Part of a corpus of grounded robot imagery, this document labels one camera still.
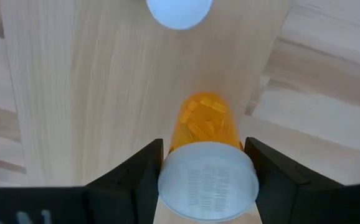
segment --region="white bottle cap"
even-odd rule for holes
[[[250,158],[218,142],[182,146],[164,161],[159,195],[172,211],[200,222],[221,222],[250,210],[258,179]]]
[[[189,29],[207,15],[212,0],[147,0],[153,17],[171,29]]]

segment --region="white ball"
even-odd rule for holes
[[[147,0],[153,17],[162,25],[177,30],[189,29],[203,20],[212,0]]]

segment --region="wooden floor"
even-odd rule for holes
[[[116,17],[108,10],[115,6],[112,3],[101,0],[88,4],[85,1],[85,5],[82,5],[84,11],[79,11],[76,18],[86,18],[81,21],[86,25],[76,29],[75,34],[65,30],[63,35],[69,36],[61,36],[64,39],[57,40],[58,36],[54,35],[62,30],[48,24],[65,20],[68,22],[66,25],[74,26],[70,24],[73,22],[71,15],[62,13],[55,20],[45,21],[47,27],[39,31],[48,31],[51,36],[35,36],[39,35],[35,30],[20,30],[23,27],[19,26],[24,22],[19,17],[21,7],[27,1],[18,0],[16,6],[11,5],[14,1],[1,1],[7,33],[3,32],[0,13],[0,186],[40,185],[43,181],[48,181],[48,185],[87,182],[125,160],[154,138],[165,138],[167,146],[171,134],[170,122],[174,122],[171,117],[176,115],[181,100],[197,91],[200,85],[203,86],[202,90],[217,89],[230,101],[236,111],[241,139],[255,137],[342,184],[360,183],[360,1],[359,7],[355,7],[357,3],[354,1],[297,0],[291,5],[284,25],[277,25],[281,29],[271,49],[269,45],[265,48],[262,46],[270,43],[270,37],[274,40],[274,28],[260,30],[260,34],[268,39],[258,42],[239,34],[239,42],[231,50],[235,50],[244,40],[247,47],[236,54],[224,49],[226,46],[221,46],[223,41],[220,38],[229,44],[233,39],[226,32],[238,35],[236,30],[243,25],[230,26],[224,33],[215,34],[220,38],[210,37],[207,41],[204,33],[210,32],[211,26],[225,27],[229,22],[215,19],[212,15],[207,22],[200,24],[199,30],[171,34],[152,20],[143,21],[148,12],[141,3],[118,1],[122,9],[137,12],[138,17],[125,12],[119,13],[119,16],[116,14]],[[60,5],[62,2],[52,2],[66,7],[66,10],[70,9],[68,5]],[[340,4],[342,12],[337,10]],[[30,3],[29,6],[36,7],[36,4]],[[220,14],[223,7],[226,8],[226,15],[232,10],[231,6],[218,3],[210,13]],[[276,7],[279,6],[260,10],[269,13]],[[281,9],[285,18],[287,7]],[[115,19],[131,21],[131,24],[118,23],[117,28],[122,30],[119,34],[112,29],[104,29],[110,27]],[[231,19],[238,21],[239,18],[234,16]],[[43,24],[30,22],[27,25],[35,29],[35,26]],[[153,27],[155,32],[141,29],[143,26]],[[251,27],[253,25],[246,22],[245,32]],[[40,55],[42,51],[32,52],[37,44],[26,45],[30,39],[23,42],[16,39],[21,34],[26,34],[22,37],[32,39],[33,44],[40,44],[37,46],[40,49],[47,47],[42,43],[63,42],[57,46],[51,45],[52,49],[43,49],[45,55]],[[140,34],[149,35],[150,38],[140,39]],[[73,54],[74,57],[68,60],[65,54],[71,50],[65,41],[71,35],[80,38],[71,42],[75,49],[71,56]],[[133,45],[148,42],[153,47],[139,45],[125,49],[112,43],[110,50],[105,50],[106,46],[98,45],[114,36],[119,42],[131,39]],[[257,43],[259,49],[251,43]],[[215,44],[215,48],[209,49],[211,44]],[[164,50],[159,49],[160,45],[165,46]],[[17,58],[18,55],[15,57],[15,53],[21,49],[28,52],[22,51],[21,58]],[[259,50],[263,52],[261,57],[267,60],[249,61],[248,65],[257,64],[256,67],[229,66],[229,70],[222,69],[232,64],[232,60],[249,60],[250,53]],[[38,60],[44,63],[37,63],[30,52],[39,54]],[[177,52],[190,57],[171,58]],[[213,52],[225,54],[212,56]],[[64,54],[62,58],[54,58],[58,53]],[[24,70],[24,61],[21,60],[25,59],[33,63],[33,72],[42,71],[37,74],[38,80],[32,79],[35,73],[19,73]],[[136,63],[144,64],[136,68]],[[67,65],[74,69],[69,73],[78,75],[66,76]],[[132,75],[117,75],[124,71]],[[250,76],[239,75],[243,71]],[[155,73],[177,75],[156,76]],[[223,82],[225,75],[235,80]],[[153,100],[146,100],[138,94],[139,89]],[[54,100],[47,98],[47,95],[53,96]],[[21,110],[20,122],[18,107]],[[149,118],[148,122],[143,121],[145,118]],[[145,134],[150,129],[155,131]],[[132,135],[132,138],[121,137],[121,132]],[[21,133],[27,135],[26,139],[22,136],[21,140]],[[73,160],[63,165],[67,159]],[[256,209],[231,223],[246,221],[261,223]],[[158,203],[155,222],[190,223],[173,215],[162,203]]]

